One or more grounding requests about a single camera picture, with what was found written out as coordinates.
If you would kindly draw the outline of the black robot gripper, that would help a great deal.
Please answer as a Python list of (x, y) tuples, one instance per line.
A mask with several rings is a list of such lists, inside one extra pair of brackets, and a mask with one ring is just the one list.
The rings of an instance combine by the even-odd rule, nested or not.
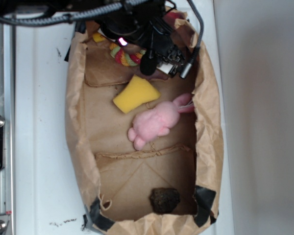
[(122, 0), (122, 8), (98, 19), (103, 34), (109, 39), (124, 39), (146, 51), (152, 49), (157, 68), (169, 65), (170, 76), (182, 72), (185, 56), (172, 41), (173, 28), (164, 17), (170, 12), (164, 0)]

